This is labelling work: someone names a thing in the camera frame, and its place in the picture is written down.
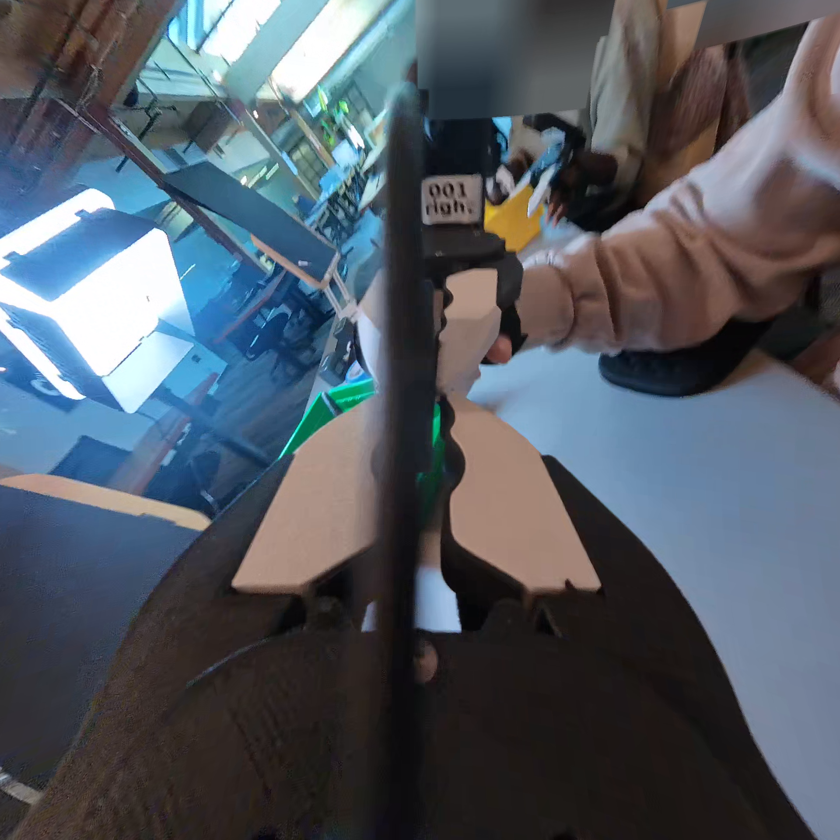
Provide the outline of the green plastic bin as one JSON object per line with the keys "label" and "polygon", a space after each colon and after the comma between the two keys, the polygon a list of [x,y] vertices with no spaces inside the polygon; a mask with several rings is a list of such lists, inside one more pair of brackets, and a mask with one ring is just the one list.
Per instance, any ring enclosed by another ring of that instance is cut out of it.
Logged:
{"label": "green plastic bin", "polygon": [[[328,425],[334,418],[349,412],[376,394],[372,378],[345,382],[321,392],[304,413],[301,422],[284,447],[281,457],[294,454],[312,435]],[[445,443],[441,431],[440,405],[434,409],[433,462],[430,471],[417,477],[417,486],[423,502],[423,523],[428,525],[437,505],[438,492],[445,472]]]}

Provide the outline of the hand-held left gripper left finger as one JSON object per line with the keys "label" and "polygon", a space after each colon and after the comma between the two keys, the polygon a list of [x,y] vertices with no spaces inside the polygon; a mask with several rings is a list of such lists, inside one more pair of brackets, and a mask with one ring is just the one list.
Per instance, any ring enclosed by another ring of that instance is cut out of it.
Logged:
{"label": "hand-held left gripper left finger", "polygon": [[299,447],[234,575],[237,592],[305,595],[373,545],[381,429],[382,405],[362,403]]}

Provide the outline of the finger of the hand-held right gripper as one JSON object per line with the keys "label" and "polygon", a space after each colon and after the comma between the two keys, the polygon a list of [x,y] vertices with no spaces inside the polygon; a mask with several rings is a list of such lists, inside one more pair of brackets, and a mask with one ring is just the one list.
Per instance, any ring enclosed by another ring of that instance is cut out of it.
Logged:
{"label": "finger of the hand-held right gripper", "polygon": [[386,274],[376,272],[358,305],[356,354],[359,363],[376,387],[382,383],[386,362],[383,349],[386,321]]}
{"label": "finger of the hand-held right gripper", "polygon": [[443,327],[437,337],[437,391],[466,396],[480,378],[480,366],[500,333],[498,272],[469,269],[446,279]]}

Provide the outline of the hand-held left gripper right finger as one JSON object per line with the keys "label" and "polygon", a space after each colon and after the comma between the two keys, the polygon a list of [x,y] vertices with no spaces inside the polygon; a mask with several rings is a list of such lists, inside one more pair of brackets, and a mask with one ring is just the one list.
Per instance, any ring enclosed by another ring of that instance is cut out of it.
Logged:
{"label": "hand-held left gripper right finger", "polygon": [[463,629],[495,604],[526,610],[546,596],[596,593],[602,582],[540,452],[464,395],[441,405],[447,486],[440,560]]}

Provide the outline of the person's right forearm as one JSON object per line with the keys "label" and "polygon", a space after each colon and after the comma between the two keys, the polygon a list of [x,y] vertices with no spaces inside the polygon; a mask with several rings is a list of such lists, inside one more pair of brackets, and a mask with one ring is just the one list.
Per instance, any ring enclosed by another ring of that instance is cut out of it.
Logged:
{"label": "person's right forearm", "polygon": [[812,21],[780,94],[719,152],[607,232],[529,258],[524,347],[687,348],[837,266],[838,50],[839,15]]}

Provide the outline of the yellow plastic bin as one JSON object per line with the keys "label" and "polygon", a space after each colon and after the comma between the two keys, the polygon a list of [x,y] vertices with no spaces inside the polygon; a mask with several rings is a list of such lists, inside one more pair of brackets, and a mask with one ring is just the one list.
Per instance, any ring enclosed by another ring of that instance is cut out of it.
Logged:
{"label": "yellow plastic bin", "polygon": [[508,251],[521,255],[541,235],[543,205],[537,205],[533,214],[529,214],[532,190],[526,189],[510,196],[504,203],[485,204],[485,230],[492,233],[506,244]]}

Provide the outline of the green potted plant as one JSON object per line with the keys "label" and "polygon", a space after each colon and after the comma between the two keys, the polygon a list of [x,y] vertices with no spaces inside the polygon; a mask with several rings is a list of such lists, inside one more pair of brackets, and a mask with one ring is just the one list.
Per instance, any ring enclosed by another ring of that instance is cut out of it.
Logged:
{"label": "green potted plant", "polygon": [[318,125],[324,146],[333,150],[338,144],[346,139],[344,131],[344,118],[349,112],[347,102],[344,100],[331,100],[328,93],[321,87],[317,87],[318,104],[320,106]]}

